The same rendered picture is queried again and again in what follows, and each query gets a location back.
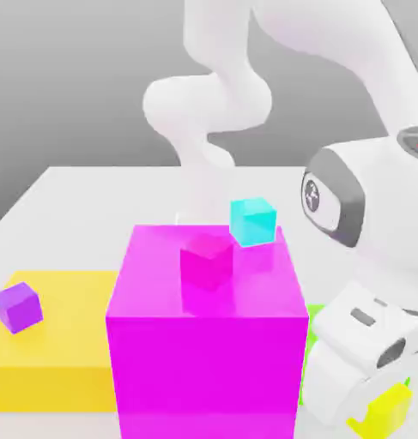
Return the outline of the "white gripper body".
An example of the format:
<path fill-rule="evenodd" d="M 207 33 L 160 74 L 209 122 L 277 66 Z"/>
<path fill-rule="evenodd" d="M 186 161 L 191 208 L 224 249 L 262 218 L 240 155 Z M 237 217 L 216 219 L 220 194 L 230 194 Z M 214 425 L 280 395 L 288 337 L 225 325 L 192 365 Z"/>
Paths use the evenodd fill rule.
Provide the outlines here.
<path fill-rule="evenodd" d="M 400 365 L 369 376 L 319 340 L 308 355 L 302 401 L 319 423 L 336 429 L 348 426 L 349 418 L 361 422 L 373 400 L 404 381 Z"/>

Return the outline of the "small yellow cube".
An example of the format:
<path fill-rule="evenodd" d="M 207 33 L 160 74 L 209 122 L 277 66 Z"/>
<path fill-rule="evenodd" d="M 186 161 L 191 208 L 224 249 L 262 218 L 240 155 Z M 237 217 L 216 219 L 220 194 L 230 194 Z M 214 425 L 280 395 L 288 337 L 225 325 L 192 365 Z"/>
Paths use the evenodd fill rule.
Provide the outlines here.
<path fill-rule="evenodd" d="M 360 422 L 349 418 L 346 424 L 362 439 L 387 439 L 399 429 L 407 417 L 412 401 L 410 379 L 399 382 L 373 400 Z"/>

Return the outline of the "small magenta cube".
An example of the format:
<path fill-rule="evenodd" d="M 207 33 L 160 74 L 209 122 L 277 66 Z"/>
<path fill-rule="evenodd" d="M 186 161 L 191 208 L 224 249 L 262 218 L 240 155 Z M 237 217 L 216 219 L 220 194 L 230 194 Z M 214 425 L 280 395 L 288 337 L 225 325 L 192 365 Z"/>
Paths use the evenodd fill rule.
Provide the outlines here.
<path fill-rule="evenodd" d="M 233 276 L 233 242 L 225 236 L 198 233 L 180 249 L 181 280 L 213 291 Z"/>

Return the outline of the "small cyan cube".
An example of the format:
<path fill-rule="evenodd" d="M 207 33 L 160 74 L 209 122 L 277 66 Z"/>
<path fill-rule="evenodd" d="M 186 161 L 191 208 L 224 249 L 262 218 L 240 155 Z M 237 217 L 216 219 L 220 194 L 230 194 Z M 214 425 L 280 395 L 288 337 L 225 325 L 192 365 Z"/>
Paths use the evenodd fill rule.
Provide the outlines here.
<path fill-rule="evenodd" d="M 275 240 L 277 211 L 263 198 L 230 202 L 229 231 L 242 247 Z"/>

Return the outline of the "small purple cube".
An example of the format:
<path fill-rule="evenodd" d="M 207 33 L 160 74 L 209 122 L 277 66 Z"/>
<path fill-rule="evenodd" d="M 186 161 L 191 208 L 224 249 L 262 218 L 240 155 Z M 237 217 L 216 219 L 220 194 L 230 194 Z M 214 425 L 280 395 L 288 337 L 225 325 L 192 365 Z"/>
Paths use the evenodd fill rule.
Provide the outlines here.
<path fill-rule="evenodd" d="M 39 295 L 26 282 L 0 291 L 0 321 L 12 334 L 42 320 Z"/>

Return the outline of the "large green box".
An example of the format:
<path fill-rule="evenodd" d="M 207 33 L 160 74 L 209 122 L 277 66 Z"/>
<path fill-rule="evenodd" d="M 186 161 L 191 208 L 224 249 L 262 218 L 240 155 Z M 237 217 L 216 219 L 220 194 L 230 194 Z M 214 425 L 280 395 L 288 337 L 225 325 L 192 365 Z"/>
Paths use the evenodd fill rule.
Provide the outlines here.
<path fill-rule="evenodd" d="M 319 340 L 369 376 L 394 364 L 408 344 L 404 330 L 409 314 L 395 305 L 374 298 L 357 304 L 334 301 L 309 305 L 302 384 L 308 355 Z"/>

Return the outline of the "large magenta box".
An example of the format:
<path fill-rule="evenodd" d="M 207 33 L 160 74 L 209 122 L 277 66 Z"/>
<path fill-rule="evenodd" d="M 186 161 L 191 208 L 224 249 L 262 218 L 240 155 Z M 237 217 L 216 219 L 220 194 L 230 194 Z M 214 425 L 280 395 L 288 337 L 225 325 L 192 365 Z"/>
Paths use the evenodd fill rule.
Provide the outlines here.
<path fill-rule="evenodd" d="M 214 291 L 180 251 L 226 226 L 133 229 L 106 311 L 121 439 L 294 439 L 308 313 L 282 232 Z"/>

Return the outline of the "large yellow box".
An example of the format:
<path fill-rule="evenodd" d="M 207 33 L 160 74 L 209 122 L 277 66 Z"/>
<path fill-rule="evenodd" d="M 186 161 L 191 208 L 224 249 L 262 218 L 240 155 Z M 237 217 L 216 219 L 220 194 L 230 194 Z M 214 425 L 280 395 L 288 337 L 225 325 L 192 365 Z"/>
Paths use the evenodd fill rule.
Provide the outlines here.
<path fill-rule="evenodd" d="M 17 271 L 43 320 L 18 334 L 0 321 L 0 412 L 115 412 L 106 336 L 114 271 Z"/>

